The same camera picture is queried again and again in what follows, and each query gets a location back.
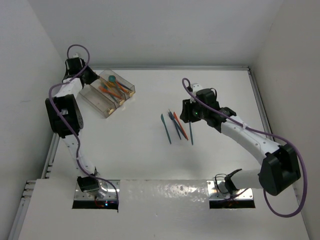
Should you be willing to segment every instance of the white table surface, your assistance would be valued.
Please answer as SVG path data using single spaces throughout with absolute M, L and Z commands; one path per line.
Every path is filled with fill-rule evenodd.
M 260 189 L 253 190 L 254 209 L 209 209 L 205 179 L 260 166 L 248 152 L 204 121 L 192 125 L 193 146 L 180 140 L 167 115 L 168 109 L 180 115 L 182 100 L 188 98 L 181 80 L 187 77 L 205 88 L 216 88 L 221 107 L 233 109 L 251 127 L 262 130 L 247 71 L 115 72 L 135 85 L 136 94 L 109 118 L 99 115 L 80 96 L 77 102 L 84 120 L 83 153 L 103 177 L 121 180 L 119 213 L 72 209 L 77 172 L 60 141 L 50 178 L 36 183 L 20 240 L 308 239 L 302 216 L 273 215 Z M 183 126 L 189 135 L 188 124 Z M 292 187 L 270 197 L 270 202 L 282 213 L 298 206 Z

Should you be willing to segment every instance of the metal frame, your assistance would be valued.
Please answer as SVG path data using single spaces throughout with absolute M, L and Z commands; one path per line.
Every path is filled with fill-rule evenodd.
M 222 71 L 249 71 L 248 66 L 91 66 L 93 70 L 222 70 Z
M 18 240 L 19 238 L 35 185 L 35 180 L 29 180 L 24 186 L 19 208 L 16 212 L 8 240 Z
M 105 70 L 107 68 L 114 69 L 114 70 L 186 70 L 186 69 L 190 70 L 190 69 L 194 69 L 194 70 L 247 71 L 264 131 L 267 133 L 271 133 L 271 128 L 269 125 L 269 121 L 268 121 L 267 114 L 262 102 L 260 92 L 257 86 L 257 82 L 248 66 L 127 66 L 127 67 L 96 66 L 96 67 L 92 67 L 92 69 L 94 70 Z M 50 177 L 50 172 L 55 160 L 58 143 L 59 143 L 59 136 L 58 134 L 54 133 L 49 150 L 48 150 L 48 154 L 45 160 L 44 168 L 42 171 L 42 175 L 41 175 L 42 179 L 48 179 Z M 35 183 L 36 181 L 28 181 L 26 184 L 26 187 L 27 185 L 29 187 L 31 185 L 34 185 Z M 23 191 L 23 194 L 27 194 L 27 195 L 22 195 L 17 214 L 15 216 L 15 219 L 10 231 L 10 235 L 8 238 L 9 240 L 17 240 L 19 238 L 20 231 L 21 231 L 23 222 L 25 220 L 25 216 L 27 214 L 27 209 L 29 206 L 32 190 L 29 188 L 26 188 L 25 191 Z

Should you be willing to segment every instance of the white enclosure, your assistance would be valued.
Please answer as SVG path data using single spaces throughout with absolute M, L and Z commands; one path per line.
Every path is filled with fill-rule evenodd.
M 93 65 L 250 65 L 282 0 L 29 0 L 64 59 Z
M 170 108 L 180 115 L 182 100 L 189 96 L 181 79 L 188 77 L 204 88 L 215 87 L 221 106 L 230 107 L 250 126 L 262 130 L 247 70 L 116 73 L 135 84 L 136 94 L 110 117 L 100 116 L 80 96 L 77 101 L 84 121 L 83 153 L 103 177 L 121 179 L 119 213 L 72 209 L 77 171 L 68 148 L 60 141 L 50 178 L 35 185 L 20 240 L 308 239 L 301 214 L 292 218 L 275 216 L 261 189 L 253 190 L 256 208 L 209 209 L 206 179 L 260 166 L 245 149 L 204 121 L 192 124 L 193 146 L 190 141 L 180 140 L 166 114 Z M 189 134 L 188 124 L 183 126 Z M 298 206 L 292 187 L 270 197 L 270 201 L 282 213 Z
M 25 182 L 41 175 L 53 134 L 45 99 L 49 87 L 64 76 L 66 50 L 71 44 L 86 46 L 90 65 L 97 67 L 253 68 L 273 132 L 292 140 L 305 157 L 309 191 L 303 219 L 310 239 L 318 238 L 318 0 L 3 0 L 0 6 L 0 240 L 8 238 Z M 75 52 L 86 59 L 83 51 L 73 49 L 72 54 Z M 84 153 L 103 176 L 122 180 L 120 213 L 112 212 L 114 225 L 106 226 L 104 221 L 110 216 L 104 211 L 75 213 L 71 209 L 76 173 L 60 142 L 51 178 L 37 182 L 20 239 L 65 239 L 71 230 L 78 239 L 110 237 L 98 231 L 88 235 L 81 227 L 88 218 L 98 222 L 91 223 L 90 230 L 107 229 L 114 239 L 308 239 L 302 216 L 275 217 L 260 190 L 253 192 L 256 209 L 207 209 L 205 179 L 259 165 L 205 122 L 193 125 L 195 145 L 191 146 L 178 140 L 166 118 L 172 139 L 169 145 L 159 113 L 166 115 L 171 108 L 180 114 L 181 101 L 188 97 L 181 78 L 205 87 L 214 83 L 221 105 L 234 109 L 254 128 L 262 129 L 266 118 L 260 118 L 254 93 L 258 95 L 246 71 L 188 69 L 118 68 L 121 76 L 136 84 L 137 93 L 107 120 L 78 98 L 85 120 Z M 180 186 L 191 191 L 181 196 L 184 192 L 173 190 Z M 288 213 L 297 208 L 295 194 L 301 197 L 302 181 L 294 187 L 296 193 L 290 187 L 277 198 L 270 197 L 276 210 Z M 48 212 L 47 202 L 57 211 Z M 143 204 L 148 210 L 139 215 Z M 132 216 L 142 223 L 131 226 L 137 222 Z M 176 222 L 166 222 L 168 218 Z M 127 231 L 120 228 L 122 223 Z M 137 231 L 141 229 L 146 230 L 145 235 Z

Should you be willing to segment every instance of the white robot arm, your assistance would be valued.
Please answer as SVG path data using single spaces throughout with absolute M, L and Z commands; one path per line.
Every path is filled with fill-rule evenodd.
M 237 169 L 228 174 L 219 184 L 221 192 L 233 194 L 240 189 L 254 188 L 264 189 L 276 196 L 301 177 L 297 155 L 290 145 L 282 146 L 265 135 L 247 130 L 248 125 L 233 110 L 220 107 L 215 89 L 203 89 L 195 83 L 189 91 L 206 105 L 243 124 L 243 127 L 206 109 L 193 98 L 183 100 L 180 119 L 185 123 L 205 120 L 210 127 L 240 144 L 261 165 L 261 169 Z
M 73 58 L 67 59 L 65 65 L 66 73 L 63 83 L 69 82 L 72 79 L 72 77 L 84 67 L 85 62 L 83 59 L 79 58 L 78 56 L 75 56 Z M 81 129 L 84 126 L 84 122 L 79 111 L 76 98 L 78 96 L 78 93 L 83 89 L 84 85 L 91 84 L 96 79 L 98 79 L 98 77 L 99 76 L 95 74 L 92 71 L 92 69 L 87 66 L 78 78 L 74 78 L 68 84 L 63 85 L 60 88 L 59 92 L 52 98 L 55 106 L 58 108 L 60 113 L 69 123 L 69 125 L 72 127 L 72 129 L 75 131 L 78 137 L 80 137 L 81 135 Z M 77 182 L 81 191 L 97 191 L 100 188 L 98 180 L 92 177 L 88 177 L 87 174 L 85 174 L 82 170 L 79 169 L 79 165 L 77 163 L 78 141 L 76 136 L 74 136 L 68 129 L 68 127 L 66 127 L 66 125 L 61 121 L 48 98 L 45 100 L 45 105 L 53 132 L 57 133 L 68 147 L 75 167 L 78 170 L 79 177 L 77 179 Z M 89 175 L 98 175 L 96 167 L 92 164 L 91 161 L 85 158 L 81 151 L 81 148 L 78 154 L 78 161 L 81 167 Z

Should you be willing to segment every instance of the metal mounting plate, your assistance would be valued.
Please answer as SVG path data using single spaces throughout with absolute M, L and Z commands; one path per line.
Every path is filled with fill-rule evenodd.
M 120 180 L 109 180 L 115 187 L 117 192 L 120 191 Z M 97 201 L 116 201 L 116 190 L 108 183 L 99 181 L 102 192 L 98 192 Z M 78 184 L 76 184 L 74 192 L 74 201 L 94 201 L 95 196 L 90 192 L 82 192 Z
M 239 209 L 239 208 L 255 208 L 254 202 L 254 195 L 251 188 L 246 190 L 243 194 L 235 197 L 233 200 L 230 201 L 223 201 L 225 199 L 230 198 L 230 194 L 222 194 L 217 189 L 214 180 L 207 180 L 207 187 L 208 187 L 208 198 L 209 198 L 209 205 L 210 209 Z M 244 189 L 238 190 L 236 194 L 243 192 Z

